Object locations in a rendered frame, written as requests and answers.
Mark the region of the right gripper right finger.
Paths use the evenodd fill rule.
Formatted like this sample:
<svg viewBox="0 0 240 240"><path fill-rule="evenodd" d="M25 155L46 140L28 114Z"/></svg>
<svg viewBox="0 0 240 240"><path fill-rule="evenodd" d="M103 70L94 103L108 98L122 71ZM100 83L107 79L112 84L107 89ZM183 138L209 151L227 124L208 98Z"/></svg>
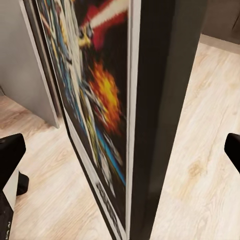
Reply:
<svg viewBox="0 0 240 240"><path fill-rule="evenodd" d="M240 135L228 133L224 151L240 173Z"/></svg>

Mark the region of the poster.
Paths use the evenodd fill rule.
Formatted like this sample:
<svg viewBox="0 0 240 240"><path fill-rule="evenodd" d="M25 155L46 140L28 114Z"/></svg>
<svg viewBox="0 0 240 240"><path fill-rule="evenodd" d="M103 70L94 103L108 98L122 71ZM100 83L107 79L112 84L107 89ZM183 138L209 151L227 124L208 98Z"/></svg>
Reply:
<svg viewBox="0 0 240 240"><path fill-rule="evenodd" d="M150 240L209 0L31 0L112 240Z"/></svg>

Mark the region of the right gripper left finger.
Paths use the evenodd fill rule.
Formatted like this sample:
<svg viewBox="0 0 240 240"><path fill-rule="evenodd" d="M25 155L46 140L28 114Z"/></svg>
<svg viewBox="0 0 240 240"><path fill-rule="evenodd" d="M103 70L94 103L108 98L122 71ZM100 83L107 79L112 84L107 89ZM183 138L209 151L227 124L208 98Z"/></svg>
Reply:
<svg viewBox="0 0 240 240"><path fill-rule="evenodd" d="M0 193L26 152L21 133L0 138Z"/></svg>

